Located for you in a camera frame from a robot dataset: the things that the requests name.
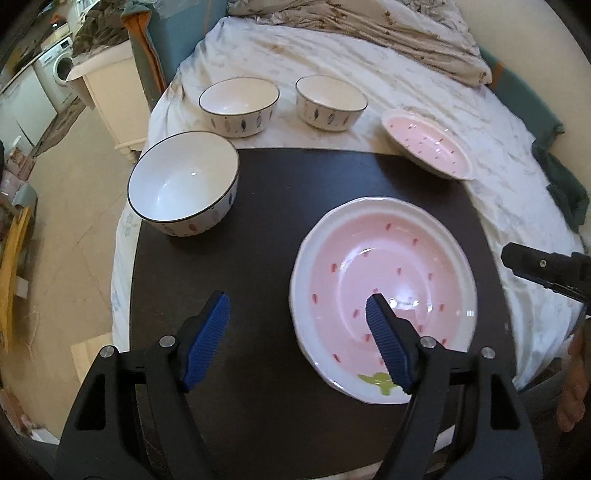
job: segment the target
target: pink plate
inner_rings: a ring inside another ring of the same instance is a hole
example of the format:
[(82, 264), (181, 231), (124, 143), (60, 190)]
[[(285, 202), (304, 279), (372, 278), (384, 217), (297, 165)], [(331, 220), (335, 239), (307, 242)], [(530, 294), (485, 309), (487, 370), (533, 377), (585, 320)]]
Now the pink plate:
[(406, 403), (365, 320), (374, 293), (421, 335), (467, 351), (476, 287), (451, 233), (424, 210), (361, 198), (327, 213), (300, 247), (290, 307), (300, 348), (332, 387), (367, 403)]
[(420, 167), (446, 179), (474, 178), (468, 155), (448, 128), (402, 109), (385, 112), (382, 125)]

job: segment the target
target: white bedsheet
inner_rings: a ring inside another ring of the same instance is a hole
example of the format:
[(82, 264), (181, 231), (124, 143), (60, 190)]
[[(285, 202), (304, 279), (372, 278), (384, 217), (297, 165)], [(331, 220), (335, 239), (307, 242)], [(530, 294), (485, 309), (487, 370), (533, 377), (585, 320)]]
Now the white bedsheet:
[[(341, 77), (369, 98), (368, 109), (350, 131), (329, 134), (297, 118), (294, 84), (316, 73)], [(501, 249), (517, 242), (570, 255), (582, 252), (582, 245), (546, 191), (547, 179), (531, 155), (533, 136), (488, 88), (471, 89), (363, 40), (224, 18), (179, 67), (152, 112), (146, 147), (177, 132), (207, 130), (199, 95), (212, 83), (234, 76), (264, 77), (281, 89), (271, 125), (254, 137), (232, 140), (237, 148), (397, 153), (380, 124), (383, 111), (391, 108), (414, 109), (454, 131), (475, 164), (476, 179), (465, 185), (480, 214), (512, 314), (515, 385), (523, 387), (545, 367), (574, 325), (579, 304), (515, 278), (501, 264)], [(129, 349), (129, 295), (139, 224), (127, 205), (117, 227), (112, 279), (113, 339), (123, 351)]]

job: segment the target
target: green pillow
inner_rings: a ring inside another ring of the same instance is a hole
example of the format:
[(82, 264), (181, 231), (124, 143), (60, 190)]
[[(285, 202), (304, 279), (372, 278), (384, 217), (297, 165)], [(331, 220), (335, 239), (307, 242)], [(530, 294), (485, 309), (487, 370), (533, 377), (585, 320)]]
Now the green pillow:
[(564, 133), (564, 125), (548, 105), (527, 83), (480, 47), (484, 61), (492, 70), (488, 86), (511, 112), (523, 120), (538, 145), (550, 148), (557, 135)]

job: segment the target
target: floor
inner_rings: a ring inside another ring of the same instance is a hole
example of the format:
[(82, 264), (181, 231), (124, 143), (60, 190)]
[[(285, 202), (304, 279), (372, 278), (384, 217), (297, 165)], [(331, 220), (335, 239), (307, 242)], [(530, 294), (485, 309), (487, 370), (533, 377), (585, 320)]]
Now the floor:
[(0, 351), (0, 372), (31, 420), (57, 437), (89, 362), (110, 343), (115, 229), (131, 172), (113, 146), (99, 114), (86, 108), (37, 157), (30, 177), (39, 196), (21, 275), (30, 291), (15, 298), (16, 345)]

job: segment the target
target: black table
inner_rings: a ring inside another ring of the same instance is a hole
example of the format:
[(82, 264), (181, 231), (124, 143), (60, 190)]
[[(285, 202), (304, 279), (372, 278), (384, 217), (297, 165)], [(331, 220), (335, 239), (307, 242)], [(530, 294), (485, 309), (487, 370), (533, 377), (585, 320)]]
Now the black table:
[[(224, 479), (293, 480), (381, 460), (404, 406), (368, 405), (330, 388), (301, 354), (288, 291), (305, 235), (329, 210), (363, 196), (414, 203), (455, 236), (478, 290), (470, 347), (491, 346), (514, 373), (509, 313), (478, 216), (461, 183), (404, 157), (346, 151), (241, 150), (236, 202), (201, 235), (172, 238), (141, 226), (131, 295), (131, 345), (174, 333), (212, 290), (232, 317), (205, 381), (189, 395), (194, 418)], [(144, 433), (157, 444), (145, 393)], [(450, 402), (446, 425), (453, 423)], [(152, 459), (158, 464), (157, 447)]]

